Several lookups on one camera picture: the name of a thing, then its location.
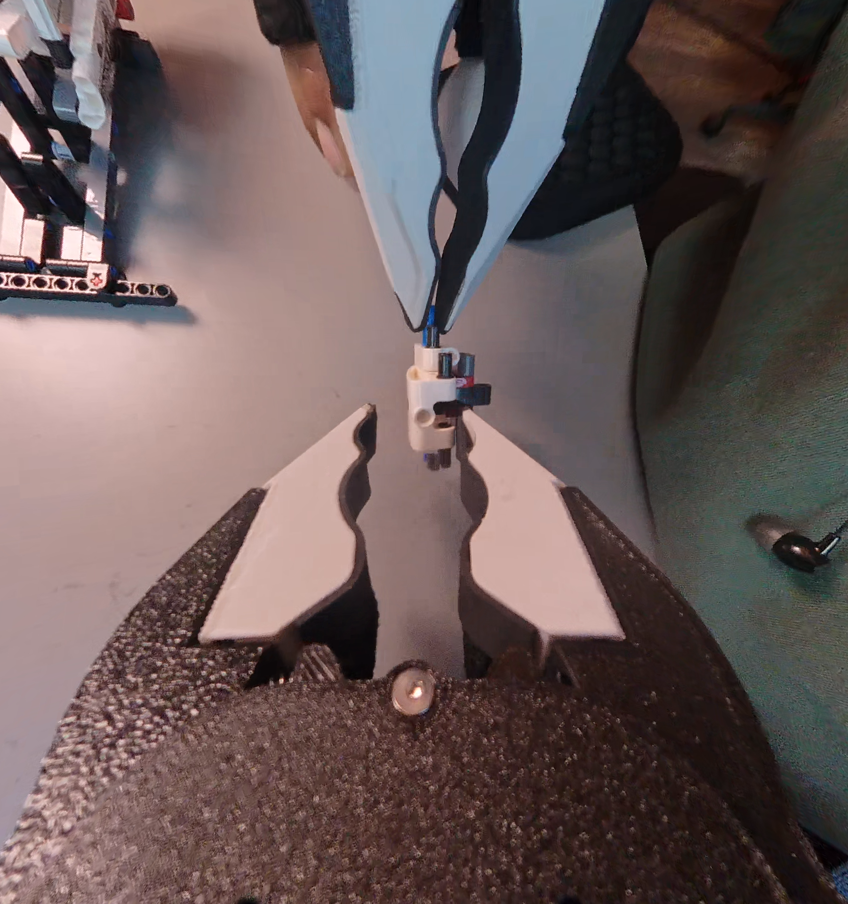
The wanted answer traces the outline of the grey desk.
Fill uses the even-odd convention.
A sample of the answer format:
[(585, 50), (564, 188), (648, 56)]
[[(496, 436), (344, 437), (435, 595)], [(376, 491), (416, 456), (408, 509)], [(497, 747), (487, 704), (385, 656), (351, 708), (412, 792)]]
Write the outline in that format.
[[(336, 120), (353, 102), (347, 2), (309, 2)], [(640, 551), (654, 541), (635, 450), (633, 345), (646, 274), (633, 207), (542, 242), (509, 238), (447, 333), (441, 259), (481, 105), (480, 2), (457, 2), (440, 65), (440, 344), (492, 386), (472, 412)], [(0, 865), (33, 863), (101, 786), (210, 701), (251, 684), (267, 641), (199, 643), (263, 485), (362, 406), (377, 412), (359, 515), (376, 652), (461, 669), (455, 466), (411, 449), (422, 343), (358, 185), (307, 134), (255, 2), (136, 2), (159, 59), (127, 72), (147, 193), (136, 280), (175, 307), (0, 302)]]

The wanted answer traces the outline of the black wrist rest pad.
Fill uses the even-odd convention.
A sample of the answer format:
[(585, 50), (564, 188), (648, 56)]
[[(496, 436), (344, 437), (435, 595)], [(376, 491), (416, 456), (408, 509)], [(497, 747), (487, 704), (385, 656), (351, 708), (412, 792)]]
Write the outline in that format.
[(613, 70), (512, 230), (534, 242), (631, 206), (677, 169), (680, 129), (628, 60)]

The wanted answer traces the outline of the black toy vehicle chassis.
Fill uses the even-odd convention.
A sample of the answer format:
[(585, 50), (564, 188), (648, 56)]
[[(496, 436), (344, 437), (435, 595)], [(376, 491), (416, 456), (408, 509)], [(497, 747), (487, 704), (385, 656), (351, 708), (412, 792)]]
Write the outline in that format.
[(117, 251), (122, 174), (114, 153), (124, 73), (157, 70), (150, 43), (125, 28), (132, 2), (0, 2), (4, 205), (0, 302), (175, 307), (176, 293), (131, 280)]

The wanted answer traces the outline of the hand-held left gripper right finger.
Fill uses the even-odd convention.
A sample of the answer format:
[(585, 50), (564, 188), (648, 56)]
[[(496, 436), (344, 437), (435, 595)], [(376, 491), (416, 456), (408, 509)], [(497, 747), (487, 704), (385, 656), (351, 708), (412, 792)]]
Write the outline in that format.
[(460, 557), (464, 630), (476, 644), (622, 641), (562, 481), (474, 413), (463, 425), (461, 488), (473, 521)]

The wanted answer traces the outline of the person's green sweater torso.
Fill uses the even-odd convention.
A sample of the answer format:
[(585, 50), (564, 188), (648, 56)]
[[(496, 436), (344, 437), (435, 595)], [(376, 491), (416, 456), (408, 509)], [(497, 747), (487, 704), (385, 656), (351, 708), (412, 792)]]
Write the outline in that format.
[(656, 251), (636, 409), (663, 571), (731, 661), (811, 832), (848, 855), (848, 8), (748, 194)]

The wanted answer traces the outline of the person's right hand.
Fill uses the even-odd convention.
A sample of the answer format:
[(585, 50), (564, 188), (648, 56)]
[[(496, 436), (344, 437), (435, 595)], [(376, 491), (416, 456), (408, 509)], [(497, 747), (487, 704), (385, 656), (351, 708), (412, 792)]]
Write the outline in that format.
[(307, 134), (330, 168), (356, 186), (352, 164), (336, 120), (328, 72), (315, 42), (280, 48), (287, 81)]

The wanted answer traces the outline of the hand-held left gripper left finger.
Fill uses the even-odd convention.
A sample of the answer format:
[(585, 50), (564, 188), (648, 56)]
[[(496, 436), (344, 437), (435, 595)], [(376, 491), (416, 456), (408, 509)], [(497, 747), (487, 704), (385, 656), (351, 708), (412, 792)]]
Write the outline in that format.
[(199, 643), (279, 639), (350, 591), (366, 564), (377, 412), (362, 406), (263, 485), (263, 499), (199, 628)]

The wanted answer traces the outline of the small white toy brick assembly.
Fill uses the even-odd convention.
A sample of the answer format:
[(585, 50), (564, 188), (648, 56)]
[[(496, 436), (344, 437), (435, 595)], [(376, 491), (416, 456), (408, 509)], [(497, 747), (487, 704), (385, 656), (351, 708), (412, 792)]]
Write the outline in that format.
[(487, 406), (492, 386), (475, 380), (475, 356), (440, 345), (428, 327), (406, 372), (408, 443), (430, 471), (452, 466), (456, 428), (466, 411)]

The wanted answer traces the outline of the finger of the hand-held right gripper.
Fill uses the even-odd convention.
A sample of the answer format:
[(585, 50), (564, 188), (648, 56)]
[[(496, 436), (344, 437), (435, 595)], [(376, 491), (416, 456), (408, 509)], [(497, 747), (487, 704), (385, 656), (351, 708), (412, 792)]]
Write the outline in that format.
[(440, 269), (435, 213), (446, 163), (437, 91), (457, 2), (347, 8), (353, 102), (337, 118), (393, 292), (418, 332)]
[(480, 2), (484, 83), (441, 259), (447, 333), (550, 172), (605, 2)]

